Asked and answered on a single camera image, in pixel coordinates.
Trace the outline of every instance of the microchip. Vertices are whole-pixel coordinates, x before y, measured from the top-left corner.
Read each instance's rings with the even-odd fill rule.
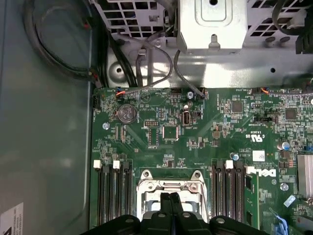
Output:
[[[297,118],[297,109],[286,109],[286,120],[296,120]]]
[[[253,122],[258,122],[260,120],[260,118],[258,116],[253,116],[252,120],[253,120]]]
[[[220,141],[219,140],[213,140],[213,145],[214,146],[220,146]]]
[[[284,168],[289,168],[289,162],[284,162]]]
[[[181,88],[171,88],[171,94],[181,94],[182,89]]]
[[[194,112],[194,119],[200,119],[201,118],[201,111],[195,111]]]
[[[252,225],[252,214],[250,212],[246,212],[246,222],[248,225]]]
[[[290,152],[288,152],[288,151],[281,151],[280,152],[280,156],[282,158],[290,158]]]
[[[251,178],[249,176],[246,176],[246,187],[252,190]]]
[[[176,140],[178,138],[178,128],[176,126],[163,126],[163,139]]]
[[[241,101],[232,101],[231,111],[233,113],[242,113],[243,112],[243,103]]]
[[[219,131],[213,131],[213,138],[219,139],[221,137],[221,133]]]

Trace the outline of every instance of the screw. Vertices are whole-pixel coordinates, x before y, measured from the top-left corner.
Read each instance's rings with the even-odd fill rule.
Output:
[[[184,216],[185,218],[189,218],[189,217],[190,217],[190,214],[187,213],[187,212],[185,212],[185,213],[182,214],[182,216]]]
[[[282,183],[280,185],[280,189],[281,189],[281,191],[288,191],[289,186],[286,183]]]
[[[219,224],[223,224],[225,223],[225,220],[223,220],[222,218],[217,218],[216,222],[218,222]]]
[[[239,156],[238,156],[238,154],[234,154],[234,156],[233,156],[233,160],[234,160],[234,161],[238,161],[238,160],[239,160]]]
[[[188,93],[187,93],[187,98],[188,98],[188,99],[192,99],[193,97],[194,97],[193,92],[188,92]]]
[[[110,127],[110,125],[108,123],[106,123],[106,122],[102,124],[102,128],[105,129],[105,130],[108,130],[109,127]]]

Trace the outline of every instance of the gray cable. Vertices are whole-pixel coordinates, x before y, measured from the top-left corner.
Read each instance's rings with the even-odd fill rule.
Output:
[[[125,41],[134,41],[134,42],[140,43],[140,44],[144,45],[145,47],[148,47],[148,48],[151,48],[151,49],[154,49],[154,48],[157,49],[158,51],[160,51],[162,54],[164,54],[166,56],[166,58],[168,59],[168,62],[170,64],[170,70],[169,70],[169,72],[167,73],[167,75],[164,78],[162,78],[162,79],[160,79],[158,81],[155,81],[155,82],[153,82],[153,83],[151,83],[151,84],[149,84],[147,86],[143,86],[143,87],[140,87],[138,89],[133,89],[131,91],[126,91],[125,92],[126,94],[137,92],[137,91],[141,91],[143,89],[153,87],[154,85],[156,85],[158,83],[166,81],[171,76],[171,74],[173,72],[173,62],[172,62],[172,58],[165,51],[163,51],[162,49],[158,48],[157,46],[154,46],[154,45],[152,45],[152,44],[150,44],[150,43],[148,43],[146,41],[143,41],[143,40],[140,40],[140,39],[137,39],[137,38],[131,38],[129,36],[122,35],[122,34],[117,34],[117,37],[119,39],[122,39],[122,40],[125,40]]]
[[[149,38],[146,39],[146,42],[152,42],[155,39],[161,38],[165,36],[165,31],[159,31],[152,34]],[[139,87],[143,86],[143,78],[141,73],[141,61],[145,58],[143,55],[138,55],[136,59],[136,77],[137,77],[137,83]]]
[[[180,54],[180,50],[177,50],[175,57],[174,57],[174,69],[175,72],[177,73],[178,77],[184,82],[186,83],[186,85],[192,89],[195,93],[197,93],[198,95],[200,95],[201,97],[204,96],[204,94],[194,85],[192,85],[179,71],[178,69],[178,58],[179,58],[179,54]]]
[[[177,7],[177,1],[171,1],[171,0],[155,0],[158,4],[163,6],[165,10],[167,10],[168,18],[170,21],[170,24],[174,23],[174,17],[175,17],[175,9]]]

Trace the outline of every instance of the black cable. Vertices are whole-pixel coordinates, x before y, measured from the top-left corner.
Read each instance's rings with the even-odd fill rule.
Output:
[[[28,39],[35,52],[55,71],[59,71],[66,76],[73,77],[79,80],[92,81],[97,80],[98,75],[92,69],[86,69],[84,72],[76,70],[76,67],[66,64],[58,56],[56,56],[46,45],[40,40],[36,30],[36,25],[33,19],[35,10],[35,0],[25,0],[23,4],[23,24],[28,36]]]
[[[120,64],[126,76],[129,87],[137,87],[138,85],[136,82],[136,77],[134,75],[134,71],[132,69],[131,64],[129,63],[128,59],[126,58],[126,56],[124,55],[121,48],[119,47],[117,42],[114,40],[110,32],[108,32],[108,37],[109,37],[110,46],[117,58],[118,63]]]
[[[282,33],[287,34],[287,35],[298,36],[304,32],[304,27],[286,29],[286,28],[282,28],[278,23],[279,14],[287,1],[288,0],[278,0],[277,4],[275,5],[273,9],[272,20],[273,20],[275,27],[278,28]]]
[[[98,30],[98,70],[99,70],[99,79],[103,87],[109,87],[107,66],[108,66],[108,47],[109,39],[105,26],[100,20]]]

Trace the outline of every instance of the capacitor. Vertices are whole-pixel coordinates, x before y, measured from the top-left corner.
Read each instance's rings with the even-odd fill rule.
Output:
[[[194,93],[193,92],[187,92],[187,98],[188,99],[192,99],[194,97]]]
[[[238,161],[239,160],[239,155],[236,153],[230,153],[230,159],[234,160],[234,161]]]
[[[279,150],[285,150],[285,151],[289,151],[290,149],[290,144],[288,142],[279,142],[277,144],[277,148]]]
[[[282,183],[280,185],[280,189],[281,189],[281,191],[288,191],[289,186],[286,183]]]

